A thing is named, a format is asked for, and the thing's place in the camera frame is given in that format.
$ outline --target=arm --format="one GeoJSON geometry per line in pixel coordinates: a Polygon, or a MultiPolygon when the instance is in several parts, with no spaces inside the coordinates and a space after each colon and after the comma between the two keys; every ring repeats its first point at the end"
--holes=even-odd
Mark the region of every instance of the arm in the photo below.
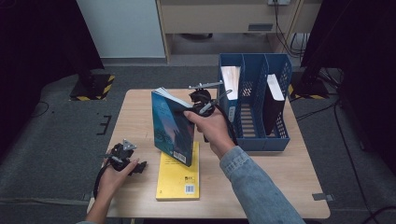
{"type": "Polygon", "coordinates": [[[216,109],[207,118],[184,112],[188,120],[204,133],[210,147],[220,159],[220,167],[229,178],[233,192],[241,203],[250,224],[304,223],[294,207],[264,170],[228,135],[224,117],[216,109]]]}
{"type": "Polygon", "coordinates": [[[100,183],[98,195],[92,208],[85,220],[93,223],[105,223],[107,210],[110,206],[111,199],[117,190],[122,186],[126,177],[136,167],[139,159],[131,161],[122,171],[114,170],[112,166],[107,167],[103,173],[100,183]]]}

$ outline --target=person's right hand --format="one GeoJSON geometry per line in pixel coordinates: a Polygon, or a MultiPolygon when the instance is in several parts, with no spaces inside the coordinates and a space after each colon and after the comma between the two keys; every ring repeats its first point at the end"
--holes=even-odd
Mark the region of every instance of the person's right hand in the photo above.
{"type": "Polygon", "coordinates": [[[184,111],[184,116],[197,125],[198,132],[204,134],[219,159],[235,146],[228,135],[227,123],[217,108],[211,116],[206,118],[191,111],[184,111]]]}

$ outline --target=magazine rack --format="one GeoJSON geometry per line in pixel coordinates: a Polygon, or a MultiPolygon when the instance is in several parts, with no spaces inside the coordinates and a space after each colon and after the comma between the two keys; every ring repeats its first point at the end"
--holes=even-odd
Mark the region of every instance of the magazine rack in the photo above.
{"type": "MultiPolygon", "coordinates": [[[[233,127],[238,145],[245,151],[283,151],[290,138],[283,121],[283,111],[271,133],[262,123],[262,105],[269,74],[276,74],[283,96],[287,97],[292,67],[287,54],[280,53],[222,53],[219,55],[219,79],[222,66],[240,66],[238,100],[233,127]]],[[[219,86],[218,96],[225,92],[219,86]]],[[[228,111],[227,97],[219,105],[228,111]]]]}

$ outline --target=blue file holder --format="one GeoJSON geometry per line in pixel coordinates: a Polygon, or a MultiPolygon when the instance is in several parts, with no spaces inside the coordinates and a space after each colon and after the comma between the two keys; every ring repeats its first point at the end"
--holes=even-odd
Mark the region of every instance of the blue file holder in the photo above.
{"type": "MultiPolygon", "coordinates": [[[[283,112],[276,120],[272,133],[265,133],[262,123],[262,105],[269,74],[276,74],[285,99],[287,98],[292,67],[287,54],[281,53],[222,53],[219,55],[219,80],[222,66],[240,66],[238,100],[233,127],[238,145],[245,151],[283,151],[290,138],[283,121],[283,112]]],[[[219,95],[224,85],[218,88],[219,95]]],[[[219,100],[225,111],[227,98],[219,100]]]]}

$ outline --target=denim jacket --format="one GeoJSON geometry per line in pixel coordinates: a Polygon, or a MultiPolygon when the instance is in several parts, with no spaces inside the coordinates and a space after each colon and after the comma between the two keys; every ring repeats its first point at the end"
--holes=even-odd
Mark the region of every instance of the denim jacket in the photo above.
{"type": "Polygon", "coordinates": [[[305,223],[270,176],[242,150],[234,147],[220,160],[249,224],[305,223]]]}

